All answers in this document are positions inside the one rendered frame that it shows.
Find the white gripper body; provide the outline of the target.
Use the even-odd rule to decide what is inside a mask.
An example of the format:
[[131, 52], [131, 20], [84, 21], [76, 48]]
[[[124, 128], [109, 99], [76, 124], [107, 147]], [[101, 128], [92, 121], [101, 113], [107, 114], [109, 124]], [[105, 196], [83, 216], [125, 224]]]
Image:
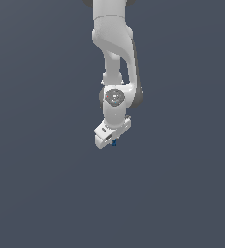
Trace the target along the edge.
[[102, 123], [94, 130], [95, 135], [102, 141], [109, 140], [110, 138], [117, 139], [123, 133], [125, 133], [131, 127], [131, 116], [127, 115], [123, 123], [115, 128], [110, 127], [106, 124], [106, 120], [103, 120]]

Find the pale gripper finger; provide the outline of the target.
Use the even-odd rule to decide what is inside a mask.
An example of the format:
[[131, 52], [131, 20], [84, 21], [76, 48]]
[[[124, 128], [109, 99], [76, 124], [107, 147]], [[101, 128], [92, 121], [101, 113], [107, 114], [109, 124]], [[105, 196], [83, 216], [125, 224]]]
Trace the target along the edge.
[[101, 139], [99, 136], [95, 136], [95, 145], [99, 149], [103, 149], [105, 146], [107, 146], [108, 144], [110, 144], [112, 141], [113, 141], [113, 138]]

